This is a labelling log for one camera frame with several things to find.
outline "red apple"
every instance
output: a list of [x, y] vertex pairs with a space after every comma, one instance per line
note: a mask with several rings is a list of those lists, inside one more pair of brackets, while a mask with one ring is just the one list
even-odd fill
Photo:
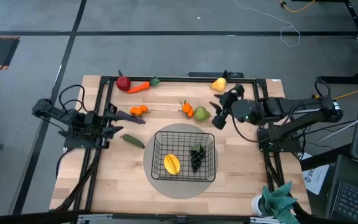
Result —
[[117, 87], [122, 91], [128, 91], [131, 88], [131, 81], [129, 78], [122, 76], [120, 70], [118, 70], [119, 78], [117, 79]]

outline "purple eggplant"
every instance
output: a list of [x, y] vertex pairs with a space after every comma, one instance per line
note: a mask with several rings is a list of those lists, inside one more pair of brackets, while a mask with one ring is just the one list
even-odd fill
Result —
[[125, 113], [123, 111], [117, 111], [117, 115], [122, 116], [127, 121], [132, 121], [132, 122], [135, 122], [135, 123], [138, 123], [138, 124], [145, 124], [146, 123], [144, 120], [139, 119], [139, 118], [135, 118], [135, 117], [131, 116], [130, 114], [127, 114], [127, 113]]

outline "gray carpet floor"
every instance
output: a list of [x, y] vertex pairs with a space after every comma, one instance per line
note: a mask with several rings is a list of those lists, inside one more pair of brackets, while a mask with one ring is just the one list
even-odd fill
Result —
[[[0, 0], [0, 30], [71, 31], [80, 0]], [[238, 0], [244, 7], [291, 22], [300, 31], [356, 31], [343, 3], [317, 2], [297, 14], [271, 0]], [[352, 1], [358, 14], [358, 1]], [[288, 2], [300, 8], [305, 2]], [[241, 30], [279, 31], [285, 24], [255, 11], [241, 9], [227, 0], [88, 1], [79, 31], [130, 30]], [[284, 37], [288, 43], [297, 37]], [[50, 96], [68, 36], [22, 37], [8, 70], [0, 72], [0, 215], [12, 204], [29, 160], [40, 120], [31, 115], [39, 98]], [[247, 78], [279, 78], [289, 99], [314, 93], [320, 75], [351, 76], [358, 72], [358, 45], [352, 37], [302, 37], [301, 44], [287, 47], [279, 37], [229, 36], [92, 36], [76, 37], [62, 88], [81, 83], [83, 75], [187, 76], [188, 72], [243, 72]], [[337, 96], [358, 85], [331, 85]], [[69, 91], [65, 98], [78, 95]], [[356, 118], [358, 95], [340, 101], [343, 121]], [[24, 213], [48, 210], [55, 184], [55, 166], [62, 154], [63, 138], [49, 126], [25, 201]], [[308, 136], [316, 142], [327, 133]], [[336, 147], [351, 142], [352, 130], [325, 144]], [[307, 146], [310, 154], [327, 148]], [[314, 207], [315, 214], [321, 208]]]

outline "black wire basket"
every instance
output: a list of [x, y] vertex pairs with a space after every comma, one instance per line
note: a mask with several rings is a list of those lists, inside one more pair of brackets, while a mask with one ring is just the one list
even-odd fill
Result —
[[[200, 144], [205, 150], [200, 168], [193, 172], [191, 168], [191, 148]], [[180, 162], [180, 171], [171, 175], [164, 167], [168, 154], [175, 155]], [[154, 136], [152, 177], [155, 180], [180, 180], [194, 182], [212, 182], [216, 176], [215, 137], [209, 133], [184, 133], [159, 131]]]

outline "green cucumber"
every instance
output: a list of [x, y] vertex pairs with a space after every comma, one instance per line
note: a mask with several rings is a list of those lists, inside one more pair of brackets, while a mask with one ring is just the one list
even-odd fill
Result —
[[142, 149], [144, 149], [143, 143], [137, 138], [130, 136], [129, 134], [124, 134], [120, 136], [120, 138], [122, 138], [126, 142], [129, 142], [137, 147], [141, 147]]

